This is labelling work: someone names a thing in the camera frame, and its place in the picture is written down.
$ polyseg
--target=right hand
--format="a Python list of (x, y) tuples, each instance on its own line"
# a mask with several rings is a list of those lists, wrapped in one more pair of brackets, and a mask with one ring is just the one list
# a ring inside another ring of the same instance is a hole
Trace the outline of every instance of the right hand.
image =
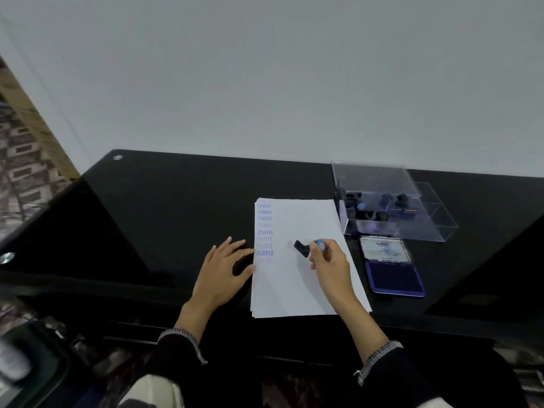
[(349, 262), (345, 253), (333, 239), (322, 239), (325, 242), (325, 252), (321, 252), (315, 242), (311, 242), (310, 269), (317, 273), (319, 285), (325, 297), (336, 313), (352, 303), (358, 303), (357, 296), (351, 284)]

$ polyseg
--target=black sleeve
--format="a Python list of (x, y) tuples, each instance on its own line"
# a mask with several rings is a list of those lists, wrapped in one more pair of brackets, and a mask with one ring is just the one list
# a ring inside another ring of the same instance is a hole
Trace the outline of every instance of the black sleeve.
[(362, 382), (364, 401), (368, 406), (417, 407), (439, 398), (417, 369), (403, 348), (394, 348), (372, 361)]
[(156, 375), (177, 384), (187, 407), (198, 406), (202, 398), (203, 365), (191, 341), (182, 335), (165, 335), (139, 377)]

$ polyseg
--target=stack of paper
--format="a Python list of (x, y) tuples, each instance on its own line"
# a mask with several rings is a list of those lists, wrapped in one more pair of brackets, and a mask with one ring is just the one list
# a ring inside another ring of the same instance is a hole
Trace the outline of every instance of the stack of paper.
[(316, 239), (334, 239), (346, 254), (351, 283), (371, 310), (340, 228), (333, 200), (264, 199), (255, 202), (255, 273), (251, 285), (254, 318), (335, 314), (310, 262), (295, 248)]

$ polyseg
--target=black desk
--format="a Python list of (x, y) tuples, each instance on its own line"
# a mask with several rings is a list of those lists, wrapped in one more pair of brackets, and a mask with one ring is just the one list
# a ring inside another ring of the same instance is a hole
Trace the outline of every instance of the black desk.
[[(122, 158), (114, 160), (116, 155)], [(541, 218), (544, 179), (411, 174), (431, 183), (459, 230), (444, 244), (407, 242), (424, 299), (373, 294), (357, 239), (348, 238), (377, 322), (482, 338), (544, 338), (539, 308), (504, 320), (454, 318), (432, 308)], [(324, 199), (334, 191), (328, 164), (114, 150), (3, 241), (0, 253), (16, 256), (0, 265), (1, 283), (36, 308), (79, 323), (87, 334), (152, 342), (175, 321), (213, 244), (231, 235), (253, 245), (258, 197)], [(251, 320), (248, 290), (221, 312), (251, 327), (246, 332), (257, 353), (311, 359), (323, 347), (334, 348), (339, 332), (346, 334), (336, 316)], [(142, 325), (157, 328), (143, 331)]]

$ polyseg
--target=white wall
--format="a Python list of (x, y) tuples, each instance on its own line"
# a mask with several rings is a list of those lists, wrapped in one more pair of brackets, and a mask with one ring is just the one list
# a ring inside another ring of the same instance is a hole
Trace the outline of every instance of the white wall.
[(80, 171), (112, 148), (544, 176), (544, 0), (0, 0)]

